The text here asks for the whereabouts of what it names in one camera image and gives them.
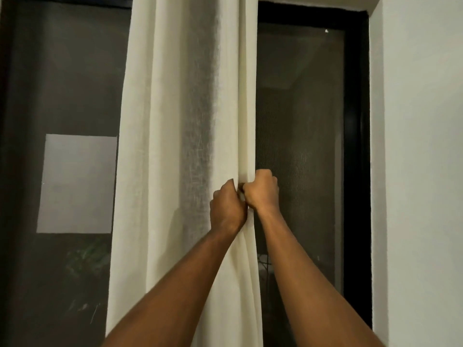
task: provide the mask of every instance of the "person's left hand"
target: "person's left hand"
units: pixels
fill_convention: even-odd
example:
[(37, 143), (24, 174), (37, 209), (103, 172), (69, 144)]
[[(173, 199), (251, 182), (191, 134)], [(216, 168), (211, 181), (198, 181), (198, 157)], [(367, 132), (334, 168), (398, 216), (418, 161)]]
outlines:
[(248, 217), (248, 205), (240, 200), (233, 179), (227, 181), (220, 190), (214, 191), (211, 200), (211, 229), (231, 231), (237, 234)]

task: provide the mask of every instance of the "fist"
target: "fist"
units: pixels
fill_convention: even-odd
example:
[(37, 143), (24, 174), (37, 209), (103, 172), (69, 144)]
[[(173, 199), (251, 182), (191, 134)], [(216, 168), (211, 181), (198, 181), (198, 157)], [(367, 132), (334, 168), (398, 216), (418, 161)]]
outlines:
[(248, 206), (245, 201), (240, 200), (233, 179), (227, 181), (220, 190), (214, 191), (210, 206), (212, 229), (223, 229), (237, 234), (248, 217)]
[(278, 180), (269, 169), (256, 170), (254, 181), (240, 185), (240, 189), (245, 194), (247, 204), (258, 213), (280, 212)]

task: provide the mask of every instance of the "white curtain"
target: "white curtain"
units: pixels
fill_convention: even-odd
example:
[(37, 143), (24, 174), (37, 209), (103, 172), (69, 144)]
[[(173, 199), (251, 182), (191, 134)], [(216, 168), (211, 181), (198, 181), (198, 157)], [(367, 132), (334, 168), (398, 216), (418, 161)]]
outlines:
[[(210, 229), (209, 201), (253, 180), (258, 0), (133, 0), (107, 332)], [(250, 214), (194, 346), (262, 346)]]

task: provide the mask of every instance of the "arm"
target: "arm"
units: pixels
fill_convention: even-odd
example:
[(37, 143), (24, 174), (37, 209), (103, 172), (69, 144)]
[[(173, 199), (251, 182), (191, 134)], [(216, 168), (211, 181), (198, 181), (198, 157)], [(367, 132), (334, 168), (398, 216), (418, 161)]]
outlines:
[(211, 231), (109, 333), (102, 347), (189, 347), (222, 260), (246, 222), (227, 181), (211, 201)]
[(299, 347), (383, 345), (310, 260), (281, 216), (270, 170), (241, 186), (262, 222), (281, 298)]

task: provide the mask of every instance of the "person's right hand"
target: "person's right hand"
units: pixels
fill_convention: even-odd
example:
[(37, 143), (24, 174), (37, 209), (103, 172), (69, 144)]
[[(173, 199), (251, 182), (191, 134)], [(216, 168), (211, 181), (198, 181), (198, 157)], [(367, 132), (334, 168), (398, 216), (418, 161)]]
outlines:
[(269, 169), (256, 170), (254, 181), (240, 184), (239, 187), (245, 195), (246, 203), (258, 213), (280, 211), (278, 180)]

